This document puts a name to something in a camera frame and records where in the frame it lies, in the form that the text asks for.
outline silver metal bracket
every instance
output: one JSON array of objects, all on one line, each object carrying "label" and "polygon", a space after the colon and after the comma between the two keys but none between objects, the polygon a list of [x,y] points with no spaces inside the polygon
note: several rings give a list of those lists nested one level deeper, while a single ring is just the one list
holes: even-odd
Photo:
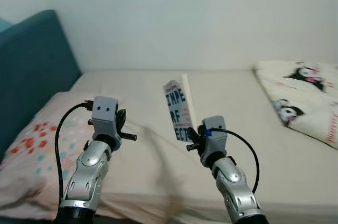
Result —
[{"label": "silver metal bracket", "polygon": [[114,149],[116,151],[121,146],[121,137],[116,128],[116,113],[118,100],[104,96],[94,98],[92,123],[94,125],[93,139],[98,135],[108,135],[114,139]]},{"label": "silver metal bracket", "polygon": [[92,141],[77,159],[76,171],[67,185],[60,207],[82,207],[96,211],[110,158],[108,144]]},{"label": "silver metal bracket", "polygon": [[[202,121],[202,124],[205,126],[206,130],[211,128],[226,128],[226,124],[222,116],[208,117]],[[211,135],[207,135],[206,137],[205,150],[201,155],[201,163],[203,166],[208,167],[206,160],[214,152],[222,152],[224,156],[227,155],[226,141],[228,134],[223,132],[211,132]]]},{"label": "silver metal bracket", "polygon": [[227,157],[216,161],[212,167],[218,190],[232,223],[247,216],[263,214],[255,195],[247,185],[245,174]]}]

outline black cable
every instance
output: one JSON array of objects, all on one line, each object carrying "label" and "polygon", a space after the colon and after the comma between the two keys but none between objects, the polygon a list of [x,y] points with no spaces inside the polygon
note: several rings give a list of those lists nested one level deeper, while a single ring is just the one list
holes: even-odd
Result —
[{"label": "black cable", "polygon": [[253,157],[255,158],[255,162],[256,162],[256,179],[255,179],[255,185],[253,186],[252,192],[255,193],[257,186],[258,186],[258,181],[259,181],[259,161],[258,161],[258,157],[257,154],[255,152],[255,150],[252,148],[252,146],[249,144],[249,142],[247,142],[243,137],[241,137],[240,135],[238,135],[237,133],[234,133],[230,130],[225,130],[225,129],[218,129],[218,128],[211,128],[209,129],[209,131],[211,132],[223,132],[223,133],[229,133],[237,138],[239,138],[241,141],[244,142],[244,144],[246,144],[248,146],[248,148],[250,148]]},{"label": "black cable", "polygon": [[61,161],[60,161],[60,155],[59,155],[59,133],[60,133],[61,126],[62,126],[63,122],[65,121],[65,119],[68,117],[68,115],[79,107],[87,107],[88,108],[88,103],[83,102],[83,103],[77,104],[74,107],[72,107],[71,109],[69,109],[63,115],[63,117],[61,118],[59,125],[57,127],[57,131],[55,132],[55,141],[54,141],[54,143],[55,143],[55,157],[57,159],[58,176],[59,176],[59,208],[60,208],[60,204],[61,204],[61,199],[63,197],[63,178],[62,178],[62,168],[61,168]]}]

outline pillow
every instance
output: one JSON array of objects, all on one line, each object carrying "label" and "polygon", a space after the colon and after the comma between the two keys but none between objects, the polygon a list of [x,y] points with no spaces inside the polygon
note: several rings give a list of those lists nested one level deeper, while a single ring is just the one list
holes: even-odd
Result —
[{"label": "pillow", "polygon": [[[54,153],[55,131],[68,109],[84,100],[93,100],[95,96],[81,92],[60,92],[19,133],[0,165],[0,216],[33,219],[46,216],[36,215],[36,208],[25,207],[23,211],[16,207],[20,202],[29,202],[44,206],[50,219],[55,217],[59,195]],[[59,153],[64,189],[76,169],[76,159],[83,152],[83,146],[87,140],[91,140],[93,127],[88,125],[90,117],[91,112],[78,108],[62,125]],[[8,211],[7,208],[12,206],[15,207]]]}]

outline blue part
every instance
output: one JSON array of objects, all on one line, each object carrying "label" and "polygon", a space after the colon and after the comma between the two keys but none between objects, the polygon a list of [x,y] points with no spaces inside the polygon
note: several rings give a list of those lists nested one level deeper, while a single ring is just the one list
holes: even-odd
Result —
[{"label": "blue part", "polygon": [[45,103],[79,77],[55,11],[42,11],[0,32],[0,160]]},{"label": "blue part", "polygon": [[211,130],[205,130],[206,137],[211,137],[211,133],[212,133]]}]

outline cartoon character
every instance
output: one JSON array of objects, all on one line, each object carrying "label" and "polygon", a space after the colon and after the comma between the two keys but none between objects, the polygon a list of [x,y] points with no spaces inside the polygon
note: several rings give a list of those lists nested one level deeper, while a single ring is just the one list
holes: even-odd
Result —
[{"label": "cartoon character", "polygon": [[321,77],[321,72],[317,64],[303,64],[303,66],[297,68],[293,74],[285,76],[284,78],[302,80],[311,83],[322,92],[325,92],[325,85],[323,84],[324,79]]},{"label": "cartoon character", "polygon": [[295,106],[289,106],[289,101],[280,99],[273,102],[273,106],[285,126],[294,121],[298,116],[305,114],[301,109]]}]

